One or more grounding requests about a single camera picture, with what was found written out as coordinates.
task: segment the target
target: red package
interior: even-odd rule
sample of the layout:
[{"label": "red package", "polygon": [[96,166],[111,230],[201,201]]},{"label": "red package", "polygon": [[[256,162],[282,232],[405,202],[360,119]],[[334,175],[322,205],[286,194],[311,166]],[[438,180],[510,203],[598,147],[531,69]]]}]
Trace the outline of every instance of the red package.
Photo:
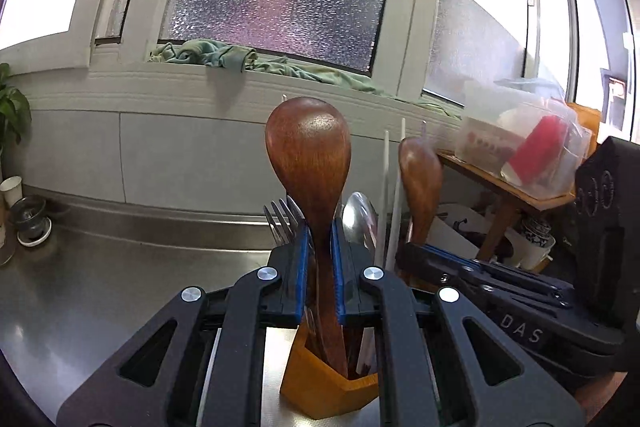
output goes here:
[{"label": "red package", "polygon": [[567,124],[557,115],[543,116],[511,159],[502,174],[514,185],[528,185],[555,161],[566,137]]}]

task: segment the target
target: wooden shelf leg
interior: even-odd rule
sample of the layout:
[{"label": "wooden shelf leg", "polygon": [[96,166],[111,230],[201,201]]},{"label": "wooden shelf leg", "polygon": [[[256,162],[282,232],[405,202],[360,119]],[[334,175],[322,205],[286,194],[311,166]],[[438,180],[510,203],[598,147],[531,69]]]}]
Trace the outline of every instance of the wooden shelf leg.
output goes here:
[{"label": "wooden shelf leg", "polygon": [[518,208],[511,200],[502,198],[494,222],[484,238],[484,243],[478,252],[480,261],[489,261],[494,256],[495,248],[500,243],[504,232],[513,225],[518,217]]}]

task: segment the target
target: green cloth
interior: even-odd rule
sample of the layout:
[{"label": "green cloth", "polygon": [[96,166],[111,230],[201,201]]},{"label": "green cloth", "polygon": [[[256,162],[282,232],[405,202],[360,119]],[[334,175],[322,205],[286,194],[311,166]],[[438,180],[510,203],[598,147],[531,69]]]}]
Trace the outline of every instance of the green cloth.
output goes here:
[{"label": "green cloth", "polygon": [[395,96],[387,94],[381,89],[371,84],[368,76],[357,73],[342,71],[320,64],[303,63],[295,64],[289,62],[287,57],[263,58],[260,57],[253,48],[226,44],[225,42],[212,39],[193,39],[186,41],[177,49],[170,42],[159,44],[151,52],[152,62],[167,62],[169,64],[200,64],[203,66],[213,66],[225,68],[231,71],[242,73],[243,71],[257,71],[258,73],[283,74],[312,80],[322,84],[345,87],[361,92],[368,92],[385,98],[392,98],[404,103],[411,103],[418,107],[432,110],[439,114],[459,119],[457,115],[448,113],[443,107],[435,102],[420,100],[409,102]]}]

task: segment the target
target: wooden spoon head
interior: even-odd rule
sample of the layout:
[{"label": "wooden spoon head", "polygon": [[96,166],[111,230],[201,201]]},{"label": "wooden spoon head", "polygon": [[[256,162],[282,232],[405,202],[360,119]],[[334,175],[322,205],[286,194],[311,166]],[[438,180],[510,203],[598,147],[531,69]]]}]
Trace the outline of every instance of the wooden spoon head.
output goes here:
[{"label": "wooden spoon head", "polygon": [[400,175],[414,222],[412,243],[424,244],[436,215],[442,187],[442,165],[424,138],[405,138],[398,148]]},{"label": "wooden spoon head", "polygon": [[312,235],[328,234],[351,163],[344,117],[322,100],[292,98],[271,113],[265,141],[273,170],[300,206]]}]

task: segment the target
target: clear plastic storage box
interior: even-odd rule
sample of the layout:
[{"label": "clear plastic storage box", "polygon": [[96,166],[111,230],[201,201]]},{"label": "clear plastic storage box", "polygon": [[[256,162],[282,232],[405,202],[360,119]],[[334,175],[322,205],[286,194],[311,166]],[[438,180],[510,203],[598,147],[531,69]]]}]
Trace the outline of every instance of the clear plastic storage box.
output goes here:
[{"label": "clear plastic storage box", "polygon": [[564,102],[465,84],[456,156],[543,200],[571,191],[591,133]]}]

